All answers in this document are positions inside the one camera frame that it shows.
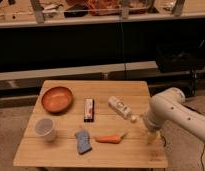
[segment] toy carrot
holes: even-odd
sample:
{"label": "toy carrot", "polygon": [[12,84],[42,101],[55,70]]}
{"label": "toy carrot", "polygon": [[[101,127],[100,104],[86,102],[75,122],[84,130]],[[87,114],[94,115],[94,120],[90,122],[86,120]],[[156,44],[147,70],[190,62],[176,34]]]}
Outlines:
{"label": "toy carrot", "polygon": [[125,135],[126,135],[126,132],[123,134],[95,136],[94,138],[95,138],[95,141],[100,142],[100,143],[119,144]]}

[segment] floor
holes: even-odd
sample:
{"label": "floor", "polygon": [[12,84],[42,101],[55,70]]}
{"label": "floor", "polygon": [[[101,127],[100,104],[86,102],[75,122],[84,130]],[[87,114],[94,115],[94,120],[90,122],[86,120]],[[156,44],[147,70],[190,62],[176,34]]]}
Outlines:
{"label": "floor", "polygon": [[[0,99],[0,171],[36,171],[36,168],[13,167],[13,158],[28,119],[32,113],[36,97],[21,100]],[[205,115],[205,91],[189,99],[187,105]],[[165,151],[169,167],[166,171],[201,171],[203,143],[174,123],[167,121],[161,130],[166,139]],[[49,168],[50,171],[77,170]]]}

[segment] shelf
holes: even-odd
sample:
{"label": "shelf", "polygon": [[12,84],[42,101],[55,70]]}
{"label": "shelf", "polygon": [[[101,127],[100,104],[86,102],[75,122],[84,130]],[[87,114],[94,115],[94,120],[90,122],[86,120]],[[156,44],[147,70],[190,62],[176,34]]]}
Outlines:
{"label": "shelf", "polygon": [[[51,2],[51,0],[40,0],[42,6],[50,4]],[[14,5],[9,5],[7,1],[2,1],[0,3],[0,28],[205,18],[205,0],[186,0],[182,15],[179,17],[164,10],[164,6],[166,6],[170,0],[156,0],[154,6],[159,13],[130,14],[127,18],[122,18],[121,15],[92,16],[90,13],[84,17],[65,18],[63,13],[70,6],[65,0],[53,2],[62,4],[62,9],[57,11],[56,14],[52,14],[52,17],[46,17],[46,15],[49,14],[44,14],[44,23],[37,23],[30,0],[18,0]]]}

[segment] paper cup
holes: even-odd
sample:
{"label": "paper cup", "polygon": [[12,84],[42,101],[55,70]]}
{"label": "paper cup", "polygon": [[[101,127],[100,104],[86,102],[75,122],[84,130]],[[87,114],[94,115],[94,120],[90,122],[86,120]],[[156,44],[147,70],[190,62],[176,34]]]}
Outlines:
{"label": "paper cup", "polygon": [[49,118],[43,118],[37,121],[34,131],[39,137],[46,141],[53,141],[56,137],[54,122]]}

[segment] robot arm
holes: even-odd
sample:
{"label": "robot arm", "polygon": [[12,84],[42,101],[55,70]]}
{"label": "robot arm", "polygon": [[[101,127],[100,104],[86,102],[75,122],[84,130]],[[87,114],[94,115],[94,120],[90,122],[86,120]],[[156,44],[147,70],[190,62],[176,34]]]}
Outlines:
{"label": "robot arm", "polygon": [[153,96],[143,118],[148,130],[155,132],[166,120],[170,120],[205,142],[205,117],[181,105],[184,101],[185,95],[178,88],[170,88]]}

